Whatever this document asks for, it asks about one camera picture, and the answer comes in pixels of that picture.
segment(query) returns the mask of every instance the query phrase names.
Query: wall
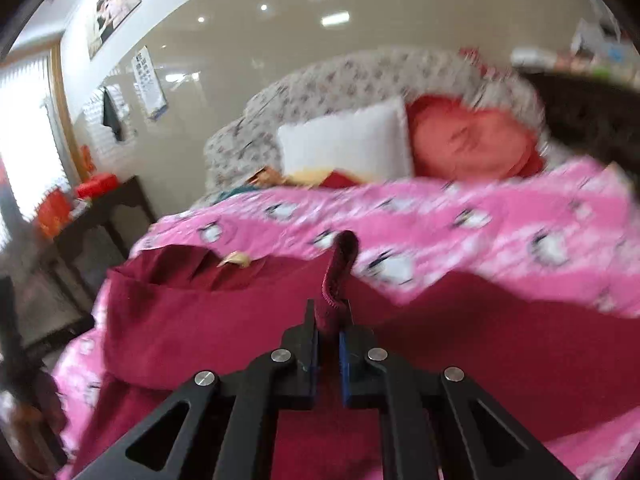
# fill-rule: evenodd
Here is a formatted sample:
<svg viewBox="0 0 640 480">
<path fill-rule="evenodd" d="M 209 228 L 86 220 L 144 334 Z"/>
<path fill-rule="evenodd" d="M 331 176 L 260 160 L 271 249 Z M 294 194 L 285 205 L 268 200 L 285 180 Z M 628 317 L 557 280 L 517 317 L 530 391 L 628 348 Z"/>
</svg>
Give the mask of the wall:
<svg viewBox="0 0 640 480">
<path fill-rule="evenodd" d="M 320 25 L 322 16 L 339 10 L 350 12 L 349 23 Z M 199 16 L 206 20 L 199 23 Z M 516 46 L 568 48 L 581 18 L 593 19 L 588 0 L 190 0 L 137 43 L 119 43 L 116 31 L 92 63 L 93 72 L 114 69 L 104 83 L 118 85 L 129 105 L 126 142 L 116 143 L 97 124 L 99 110 L 80 113 L 102 82 L 95 73 L 80 73 L 68 59 L 65 85 L 79 143 L 99 148 L 103 169 L 121 178 L 138 174 L 156 210 L 168 214 L 203 195 L 206 140 L 238 117 L 247 99 L 292 70 L 385 44 L 478 46 L 491 62 L 507 64 Z M 71 38 L 68 52 L 85 56 L 84 38 L 76 38 L 77 44 Z M 130 70 L 144 45 L 169 103 L 156 122 L 143 115 Z M 175 73 L 186 76 L 168 82 L 166 76 Z"/>
<path fill-rule="evenodd" d="M 95 12 L 97 0 L 84 0 L 62 38 L 62 73 L 71 120 L 75 121 L 82 105 L 132 45 L 188 0 L 142 0 L 122 22 L 108 43 L 89 60 L 86 47 L 86 17 Z"/>
</svg>

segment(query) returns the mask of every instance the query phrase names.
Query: dark towel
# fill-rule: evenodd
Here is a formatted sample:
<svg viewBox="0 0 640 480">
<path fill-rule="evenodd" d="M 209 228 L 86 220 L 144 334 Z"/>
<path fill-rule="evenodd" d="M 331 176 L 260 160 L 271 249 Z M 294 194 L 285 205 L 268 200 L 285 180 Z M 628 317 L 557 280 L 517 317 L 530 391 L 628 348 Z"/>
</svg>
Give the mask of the dark towel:
<svg viewBox="0 0 640 480">
<path fill-rule="evenodd" d="M 302 322 L 306 298 L 328 333 L 345 314 L 337 296 L 349 298 L 354 321 L 381 346 L 423 369 L 461 367 L 543 442 L 640 404 L 640 319 L 527 301 L 468 272 L 395 306 L 348 272 L 357 245 L 343 238 L 306 262 L 218 267 L 206 248 L 167 246 L 111 270 L 106 375 L 74 472 L 192 374 L 226 374 L 277 348 Z M 272 478 L 359 478 L 380 463 L 377 414 L 341 406 L 337 357 L 323 349 L 322 358 L 316 408 L 279 415 Z"/>
<path fill-rule="evenodd" d="M 102 98 L 102 124 L 111 128 L 113 136 L 118 142 L 122 142 L 122 123 L 118 117 L 118 111 L 113 104 L 113 100 L 109 95 L 109 91 L 104 89 L 104 96 Z"/>
</svg>

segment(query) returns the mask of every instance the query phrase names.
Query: silver screw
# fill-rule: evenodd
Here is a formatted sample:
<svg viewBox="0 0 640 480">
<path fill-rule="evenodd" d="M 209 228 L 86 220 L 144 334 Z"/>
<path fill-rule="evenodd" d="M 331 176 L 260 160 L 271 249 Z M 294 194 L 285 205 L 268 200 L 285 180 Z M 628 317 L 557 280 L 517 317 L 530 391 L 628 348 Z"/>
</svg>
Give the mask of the silver screw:
<svg viewBox="0 0 640 480">
<path fill-rule="evenodd" d="M 277 363 L 286 363 L 289 359 L 291 359 L 291 352 L 286 348 L 278 348 L 271 352 L 271 360 Z"/>
<path fill-rule="evenodd" d="M 465 378 L 465 373 L 457 366 L 450 366 L 449 368 L 444 370 L 444 377 L 447 381 L 451 381 L 452 383 L 459 383 L 462 379 Z"/>
<path fill-rule="evenodd" d="M 215 380 L 215 373 L 209 372 L 208 370 L 199 372 L 194 378 L 194 381 L 198 386 L 209 386 Z"/>
<path fill-rule="evenodd" d="M 372 348 L 367 352 L 367 357 L 372 361 L 384 361 L 389 354 L 384 348 Z"/>
</svg>

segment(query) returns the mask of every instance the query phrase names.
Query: pink bedsheet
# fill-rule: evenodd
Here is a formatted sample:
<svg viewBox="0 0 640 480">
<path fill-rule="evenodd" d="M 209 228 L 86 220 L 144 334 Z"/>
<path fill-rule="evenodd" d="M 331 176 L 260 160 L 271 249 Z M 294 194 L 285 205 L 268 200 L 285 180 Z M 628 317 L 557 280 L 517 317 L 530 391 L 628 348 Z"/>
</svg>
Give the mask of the pink bedsheet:
<svg viewBox="0 0 640 480">
<path fill-rule="evenodd" d="M 616 172 L 588 158 L 526 181 L 447 186 L 414 179 L 338 191 L 275 188 L 241 194 L 162 218 L 131 255 L 191 244 L 222 255 L 312 258 L 345 229 L 361 241 L 354 272 L 396 304 L 406 304 L 459 268 L 529 298 L 577 301 L 619 316 L 640 314 L 640 215 Z M 100 388 L 108 301 L 105 282 L 94 308 L 96 328 L 66 348 L 54 371 L 70 419 L 63 439 L 71 455 Z M 636 408 L 546 445 L 578 477 L 607 480 L 639 440 Z M 60 479 L 68 475 L 67 468 Z M 379 479 L 380 471 L 372 472 L 374 477 Z"/>
</svg>

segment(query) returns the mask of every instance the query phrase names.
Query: ceiling light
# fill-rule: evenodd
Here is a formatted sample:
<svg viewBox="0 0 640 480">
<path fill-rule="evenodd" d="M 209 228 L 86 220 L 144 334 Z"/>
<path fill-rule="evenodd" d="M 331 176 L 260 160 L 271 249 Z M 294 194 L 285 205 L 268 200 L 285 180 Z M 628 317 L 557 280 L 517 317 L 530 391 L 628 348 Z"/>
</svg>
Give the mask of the ceiling light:
<svg viewBox="0 0 640 480">
<path fill-rule="evenodd" d="M 184 74 L 167 74 L 164 76 L 164 80 L 168 83 L 179 83 L 184 77 Z"/>
<path fill-rule="evenodd" d="M 329 14 L 325 16 L 322 20 L 323 27 L 331 27 L 332 25 L 340 25 L 341 23 L 346 23 L 349 21 L 349 13 L 348 12 L 337 12 L 336 14 Z"/>
</svg>

